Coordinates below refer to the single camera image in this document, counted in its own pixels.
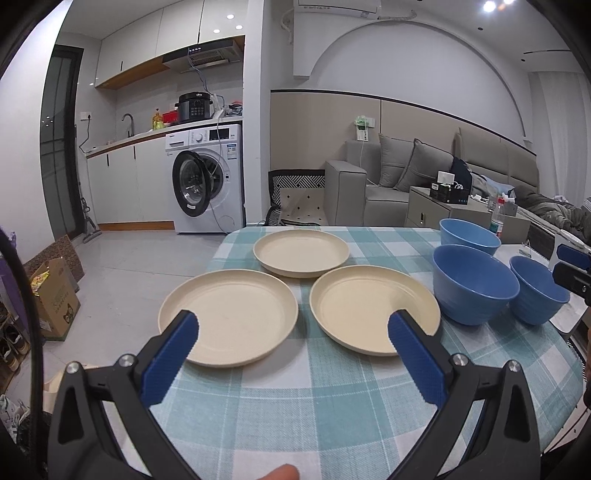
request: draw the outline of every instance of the blue gripper pad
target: blue gripper pad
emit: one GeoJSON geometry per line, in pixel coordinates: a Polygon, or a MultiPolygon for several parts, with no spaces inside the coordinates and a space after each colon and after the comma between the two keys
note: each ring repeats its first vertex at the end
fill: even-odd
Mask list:
{"type": "Polygon", "coordinates": [[[197,341],[197,317],[187,310],[182,310],[179,315],[181,314],[183,318],[176,330],[169,335],[142,375],[139,397],[146,408],[163,401],[174,377],[197,341]]]}
{"type": "Polygon", "coordinates": [[[441,408],[447,400],[443,371],[410,325],[398,313],[390,315],[388,337],[427,403],[441,408]]]}
{"type": "Polygon", "coordinates": [[[591,258],[583,252],[569,247],[568,245],[559,245],[556,250],[556,255],[560,260],[570,263],[581,270],[588,270],[591,268],[591,258]]]}

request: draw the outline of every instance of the floor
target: floor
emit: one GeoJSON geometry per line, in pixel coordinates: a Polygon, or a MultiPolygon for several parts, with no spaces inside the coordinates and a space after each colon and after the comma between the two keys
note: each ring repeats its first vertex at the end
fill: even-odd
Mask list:
{"type": "MultiPolygon", "coordinates": [[[[204,273],[223,235],[176,235],[171,231],[104,232],[76,251],[85,276],[80,280],[80,310],[64,342],[46,342],[46,381],[65,365],[78,360],[89,365],[114,363],[123,353],[137,353],[146,341],[158,334],[160,304],[174,288],[204,273]]],[[[30,396],[28,356],[7,390],[11,399],[28,404],[30,396]]],[[[125,437],[115,409],[107,409],[116,437],[125,437]]],[[[582,399],[553,447],[580,415],[583,418],[558,444],[578,434],[589,416],[582,399]]]]}

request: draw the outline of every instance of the tablecloth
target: tablecloth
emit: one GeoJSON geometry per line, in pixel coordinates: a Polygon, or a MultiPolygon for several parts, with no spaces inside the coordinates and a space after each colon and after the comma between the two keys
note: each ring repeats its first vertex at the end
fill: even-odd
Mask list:
{"type": "MultiPolygon", "coordinates": [[[[261,270],[252,247],[277,228],[247,227],[226,237],[209,270],[261,270]]],[[[431,229],[322,227],[347,242],[347,265],[394,268],[433,291],[431,229]]],[[[303,479],[386,479],[435,413],[399,358],[369,357],[329,339],[308,303],[313,280],[283,278],[300,305],[297,325],[269,357],[242,368],[184,364],[152,413],[203,480],[252,480],[289,462],[303,479]]],[[[479,327],[444,317],[442,344],[474,363],[524,367],[544,449],[582,394],[582,373],[551,323],[531,327],[508,309],[479,327]]],[[[476,423],[475,407],[446,468],[457,465],[476,423]]]]}

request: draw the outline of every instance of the finger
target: finger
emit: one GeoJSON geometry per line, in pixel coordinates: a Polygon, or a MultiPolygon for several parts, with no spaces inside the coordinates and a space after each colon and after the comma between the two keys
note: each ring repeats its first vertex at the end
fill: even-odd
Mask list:
{"type": "Polygon", "coordinates": [[[300,480],[300,473],[296,467],[286,463],[259,480],[300,480]]]}

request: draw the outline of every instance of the red box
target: red box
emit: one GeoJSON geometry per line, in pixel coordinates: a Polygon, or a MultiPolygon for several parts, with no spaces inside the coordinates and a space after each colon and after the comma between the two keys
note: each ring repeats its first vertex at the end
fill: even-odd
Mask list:
{"type": "Polygon", "coordinates": [[[171,112],[166,112],[162,115],[162,121],[165,124],[171,124],[173,122],[178,122],[178,110],[172,110],[171,112]]]}

